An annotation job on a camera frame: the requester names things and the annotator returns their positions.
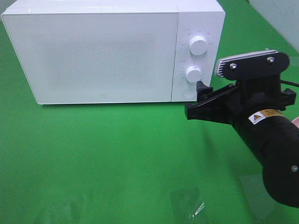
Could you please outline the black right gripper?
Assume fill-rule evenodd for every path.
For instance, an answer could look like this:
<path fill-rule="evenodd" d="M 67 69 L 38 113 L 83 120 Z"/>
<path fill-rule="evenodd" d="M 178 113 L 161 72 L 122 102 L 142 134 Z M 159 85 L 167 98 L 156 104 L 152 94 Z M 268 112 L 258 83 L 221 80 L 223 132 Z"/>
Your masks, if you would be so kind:
<path fill-rule="evenodd" d="M 231 124 L 232 127 L 244 126 L 283 126 L 288 119 L 278 115 L 293 105 L 296 92 L 287 88 L 281 90 L 280 78 L 256 78 L 236 81 L 216 91 L 197 81 L 197 102 L 185 105 L 188 120 L 204 120 Z"/>

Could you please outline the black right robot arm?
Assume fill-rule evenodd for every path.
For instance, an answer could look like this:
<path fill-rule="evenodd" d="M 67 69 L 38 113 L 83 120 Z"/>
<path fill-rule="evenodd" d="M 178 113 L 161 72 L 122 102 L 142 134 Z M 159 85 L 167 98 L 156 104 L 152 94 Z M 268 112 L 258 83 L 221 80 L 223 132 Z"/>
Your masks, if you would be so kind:
<path fill-rule="evenodd" d="M 218 90 L 197 82 L 197 103 L 187 119 L 231 125 L 263 168 L 263 184 L 277 202 L 299 205 L 299 129 L 282 111 L 296 94 L 279 81 L 237 81 Z"/>

